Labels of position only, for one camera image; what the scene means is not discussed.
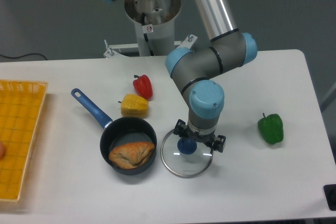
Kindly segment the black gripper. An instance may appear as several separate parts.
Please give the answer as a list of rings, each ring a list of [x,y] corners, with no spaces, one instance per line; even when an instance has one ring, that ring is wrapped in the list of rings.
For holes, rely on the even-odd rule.
[[[186,123],[178,119],[173,134],[179,137],[187,137],[199,143],[211,145],[211,152],[222,153],[226,144],[226,136],[215,135],[216,125],[208,129],[195,127],[194,125],[186,125]]]

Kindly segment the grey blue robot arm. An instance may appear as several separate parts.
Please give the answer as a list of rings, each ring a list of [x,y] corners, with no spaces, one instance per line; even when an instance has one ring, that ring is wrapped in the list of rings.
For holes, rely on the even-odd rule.
[[[215,130],[224,91],[213,78],[253,61],[258,49],[253,37],[237,28],[227,0],[195,2],[211,43],[197,52],[186,44],[174,46],[181,0],[124,0],[124,8],[134,23],[139,54],[166,56],[167,71],[189,108],[188,122],[177,122],[174,134],[222,152],[225,137]]]

